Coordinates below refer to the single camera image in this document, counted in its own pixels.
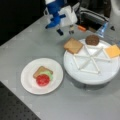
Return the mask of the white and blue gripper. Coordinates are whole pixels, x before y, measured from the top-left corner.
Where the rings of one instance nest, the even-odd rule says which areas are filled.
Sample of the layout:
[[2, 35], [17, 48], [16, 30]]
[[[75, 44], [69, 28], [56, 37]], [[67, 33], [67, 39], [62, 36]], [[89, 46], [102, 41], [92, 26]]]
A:
[[60, 8], [57, 3], [47, 3], [46, 11], [49, 17], [46, 29], [55, 28], [59, 35], [63, 34], [61, 27], [73, 26], [77, 22], [76, 14], [70, 6]]

